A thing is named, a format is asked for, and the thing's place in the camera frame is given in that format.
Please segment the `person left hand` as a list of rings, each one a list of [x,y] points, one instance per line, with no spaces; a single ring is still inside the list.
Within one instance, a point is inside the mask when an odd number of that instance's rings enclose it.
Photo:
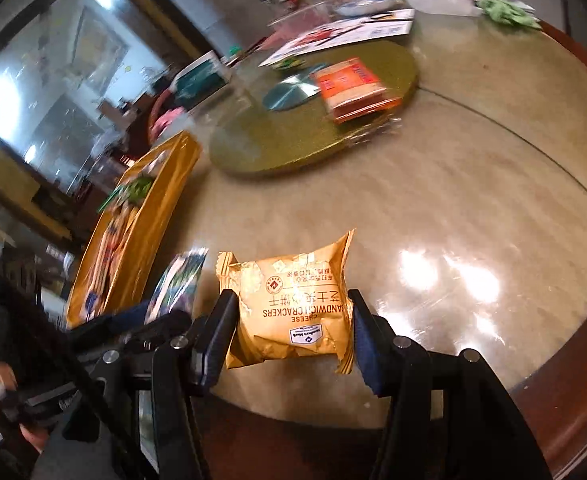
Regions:
[[[4,362],[0,362],[0,384],[4,390],[16,391],[17,379],[12,368]],[[19,424],[22,436],[42,454],[47,444],[50,434],[48,431],[38,425],[36,422],[27,422]]]

